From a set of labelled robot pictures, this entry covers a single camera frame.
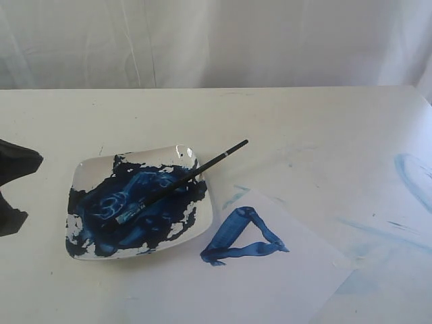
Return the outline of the black paintbrush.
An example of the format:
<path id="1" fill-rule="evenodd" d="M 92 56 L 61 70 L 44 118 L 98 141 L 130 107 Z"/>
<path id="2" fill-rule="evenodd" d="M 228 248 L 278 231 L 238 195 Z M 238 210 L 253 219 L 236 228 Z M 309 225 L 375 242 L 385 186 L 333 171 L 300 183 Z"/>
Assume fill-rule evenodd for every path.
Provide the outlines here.
<path id="1" fill-rule="evenodd" d="M 134 207 L 133 209 L 130 209 L 128 211 L 125 211 L 121 215 L 114 217 L 113 219 L 109 220 L 107 223 L 105 223 L 102 228 L 107 232 L 111 233 L 114 232 L 120 225 L 128 222 L 137 214 L 139 214 L 142 210 L 145 208 L 151 206 L 152 204 L 156 203 L 157 201 L 165 198 L 166 196 L 169 196 L 172 192 L 174 192 L 176 189 L 185 186 L 190 180 L 195 178 L 196 176 L 199 176 L 204 171 L 208 170 L 215 164 L 219 163 L 232 153 L 236 152 L 243 146 L 247 145 L 249 143 L 248 139 L 243 140 L 242 142 L 239 142 L 238 144 L 234 145 L 232 148 L 227 149 L 225 152 L 221 153 L 220 155 L 214 157 L 210 161 L 206 162 L 205 164 L 201 165 L 200 167 L 196 169 L 191 169 L 184 177 L 180 178 L 176 182 L 168 185 L 168 187 L 154 193 L 152 196 L 149 196 L 148 198 L 145 198 L 144 200 L 141 200 L 138 203 L 137 207 Z"/>

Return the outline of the white paper sheet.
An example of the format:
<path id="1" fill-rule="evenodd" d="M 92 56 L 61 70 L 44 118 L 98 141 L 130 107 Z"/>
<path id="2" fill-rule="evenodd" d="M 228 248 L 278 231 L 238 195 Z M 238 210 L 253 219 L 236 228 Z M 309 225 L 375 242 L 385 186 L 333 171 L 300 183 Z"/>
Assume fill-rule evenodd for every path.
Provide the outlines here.
<path id="1" fill-rule="evenodd" d="M 252 207 L 286 251 L 251 256 L 263 241 L 249 224 L 233 243 L 210 248 L 221 226 L 169 249 L 161 264 L 149 257 L 131 292 L 133 323 L 308 323 L 351 274 L 347 259 L 326 241 L 254 191 L 223 212 Z"/>

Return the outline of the white square paint plate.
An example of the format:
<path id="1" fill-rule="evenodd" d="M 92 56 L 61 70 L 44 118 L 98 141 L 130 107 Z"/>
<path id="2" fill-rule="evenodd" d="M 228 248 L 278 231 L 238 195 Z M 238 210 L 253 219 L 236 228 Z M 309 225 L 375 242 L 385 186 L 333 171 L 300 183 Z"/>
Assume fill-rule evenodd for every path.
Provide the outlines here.
<path id="1" fill-rule="evenodd" d="M 209 229 L 213 211 L 198 175 L 169 196 L 144 202 L 200 165 L 185 145 L 96 157 L 78 164 L 69 193 L 65 248 L 95 261 L 150 254 Z"/>

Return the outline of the white backdrop curtain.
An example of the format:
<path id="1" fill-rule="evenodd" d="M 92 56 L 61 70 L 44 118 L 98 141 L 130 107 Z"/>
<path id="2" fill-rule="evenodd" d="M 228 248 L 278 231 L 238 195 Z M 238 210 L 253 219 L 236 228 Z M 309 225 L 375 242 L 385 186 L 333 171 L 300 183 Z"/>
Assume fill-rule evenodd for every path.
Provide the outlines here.
<path id="1" fill-rule="evenodd" d="M 2 88 L 431 81 L 430 1 L 2 1 Z"/>

